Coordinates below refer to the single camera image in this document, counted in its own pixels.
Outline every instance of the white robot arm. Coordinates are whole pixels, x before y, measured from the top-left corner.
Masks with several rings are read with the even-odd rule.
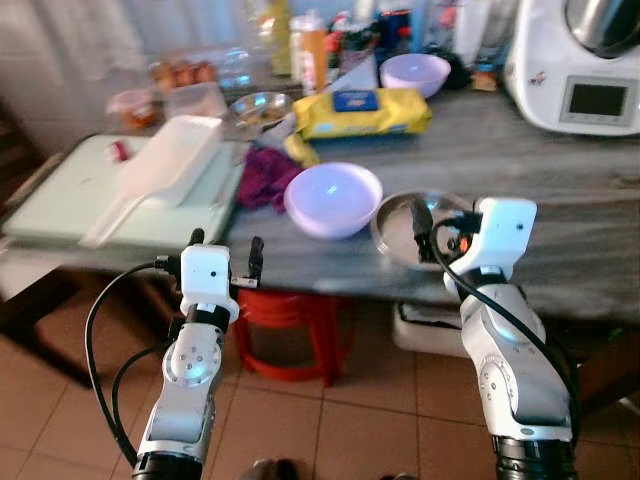
[[[238,304],[229,297],[229,250],[192,245],[180,256],[186,321],[162,362],[164,385],[138,449],[133,478],[200,479],[215,420],[222,347]]]
[[[487,198],[466,218],[435,228],[424,208],[412,212],[414,233],[423,236],[418,244],[435,250],[447,290],[462,300],[462,342],[478,375],[498,478],[577,479],[573,386],[548,353],[542,322],[520,289],[507,283],[529,242],[536,205]],[[447,225],[473,233],[469,249],[450,265],[433,248],[436,230]],[[471,231],[463,231],[469,226]]]

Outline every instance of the metal plate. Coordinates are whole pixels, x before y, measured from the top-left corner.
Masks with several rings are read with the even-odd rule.
[[[434,223],[472,209],[471,204],[466,200],[434,190],[396,193],[382,201],[371,220],[373,239],[380,253],[401,265],[414,270],[442,270],[437,263],[420,262],[418,245],[413,239],[411,216],[411,203],[416,198],[425,202],[431,211]],[[447,247],[447,241],[451,237],[454,237],[454,234],[446,228],[441,228],[438,232],[438,247],[442,253],[451,253]]]
[[[284,93],[259,92],[246,95],[231,105],[238,126],[268,127],[280,122],[289,112],[293,101]]]

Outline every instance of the yellow package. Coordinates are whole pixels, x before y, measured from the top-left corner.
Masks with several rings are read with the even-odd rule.
[[[320,158],[311,146],[302,140],[299,133],[293,133],[284,140],[284,149],[287,155],[300,164],[302,168],[313,167],[320,163]]]
[[[429,127],[431,110],[418,90],[378,88],[373,90],[373,93],[378,109],[372,111],[336,112],[333,93],[320,93],[298,100],[293,104],[293,111],[297,117],[296,131],[300,132],[304,140],[308,140],[387,133],[421,133]],[[349,108],[348,103],[344,105],[345,108]]]

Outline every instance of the blue label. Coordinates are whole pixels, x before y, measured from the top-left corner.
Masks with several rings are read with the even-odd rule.
[[[378,98],[373,90],[340,90],[333,92],[336,112],[372,112],[378,110]]]
[[[330,123],[321,123],[315,128],[316,133],[329,133],[331,130],[333,130],[333,125]]]

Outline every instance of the purple bowl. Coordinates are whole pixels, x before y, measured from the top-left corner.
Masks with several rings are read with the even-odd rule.
[[[324,163],[296,176],[284,193],[287,214],[316,238],[345,238],[369,223],[382,200],[380,180],[352,163]]]
[[[434,95],[451,73],[451,65],[435,55],[408,53],[392,57],[380,67],[386,88],[416,88],[424,98]]]

